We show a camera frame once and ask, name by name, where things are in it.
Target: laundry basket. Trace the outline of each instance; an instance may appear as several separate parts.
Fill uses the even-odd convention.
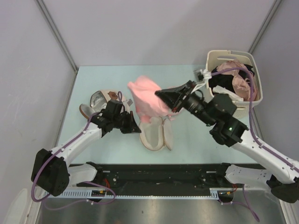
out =
[[[260,76],[256,67],[256,63],[253,59],[253,56],[250,53],[243,51],[232,51],[232,50],[211,50],[207,54],[206,59],[206,69],[208,71],[212,71],[218,65],[221,65],[224,62],[229,60],[238,59],[243,64],[249,64],[253,66],[254,82],[257,86],[257,95],[255,100],[252,102],[253,106],[258,105],[263,99],[263,91]],[[209,87],[209,83],[206,84],[205,88],[202,90],[206,101],[210,101],[214,95],[212,93],[212,89]],[[233,101],[233,103],[237,106],[237,110],[234,113],[235,118],[243,118],[248,116],[249,113],[249,101]]]

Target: wall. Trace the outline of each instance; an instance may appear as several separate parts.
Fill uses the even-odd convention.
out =
[[[264,99],[256,112],[265,140],[299,161],[299,1],[288,0],[254,51]]]
[[[78,66],[205,64],[212,49],[247,51],[273,2],[45,0]]]
[[[1,1],[0,21],[2,223],[20,190],[31,187],[35,154],[55,143],[75,74],[33,0]]]

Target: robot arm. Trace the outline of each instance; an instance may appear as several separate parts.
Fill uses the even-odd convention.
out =
[[[217,94],[207,103],[203,96],[196,94],[196,91],[201,92],[197,87],[195,82],[188,81],[155,94],[172,112],[185,108],[207,126],[214,126],[210,134],[217,143],[245,153],[266,168],[257,170],[222,164],[216,175],[230,183],[270,188],[279,199],[296,202],[299,199],[299,169],[296,168],[299,162],[287,158],[261,139],[254,139],[247,126],[232,116],[236,106],[227,94]]]
[[[60,195],[69,185],[92,181],[100,167],[92,162],[81,166],[69,167],[71,162],[82,153],[92,142],[104,137],[113,128],[118,128],[124,134],[140,133],[133,112],[121,113],[123,104],[110,100],[105,109],[93,115],[85,128],[68,140],[65,144],[51,151],[40,150],[31,176],[32,182],[52,194]]]

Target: tabletop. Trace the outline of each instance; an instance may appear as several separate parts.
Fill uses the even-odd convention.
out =
[[[98,90],[118,90],[126,98],[132,98],[127,87],[140,75],[146,75],[162,89],[179,86],[195,80],[195,65],[138,65],[138,66],[83,66],[79,68],[71,99],[66,111],[59,144],[65,143],[86,125],[79,111],[80,104],[89,104],[90,97]],[[135,105],[131,105],[134,117]],[[247,155],[227,146],[217,144],[209,134],[211,127],[183,111],[171,121],[174,147],[150,151],[140,142],[139,134],[122,134],[114,129],[102,139],[92,143],[73,163],[92,161],[101,164],[210,164],[210,163],[256,163]],[[240,120],[249,124],[248,117]]]

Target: pink garment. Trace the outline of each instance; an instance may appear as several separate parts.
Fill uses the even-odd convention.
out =
[[[163,117],[170,113],[168,106],[155,95],[155,91],[161,90],[160,86],[146,76],[140,76],[137,80],[128,83],[136,113],[140,122],[150,123],[151,117]]]
[[[217,71],[221,71],[224,69],[230,69],[230,68],[234,68],[234,67],[242,67],[244,69],[246,69],[250,74],[251,77],[253,79],[253,74],[251,71],[249,71],[246,66],[242,63],[240,63],[237,59],[233,60],[233,61],[228,61],[225,63],[222,63],[221,65],[219,65],[217,67]],[[223,75],[232,75],[233,78],[233,88],[235,93],[239,96],[242,97],[245,101],[250,101],[250,86],[249,84],[246,82],[247,80],[249,80],[248,78],[243,79],[240,75],[239,75],[239,71],[240,70],[233,70],[233,71],[227,71],[222,73]],[[257,95],[257,88],[256,88],[256,83],[253,82],[253,100],[255,100],[256,95]]]

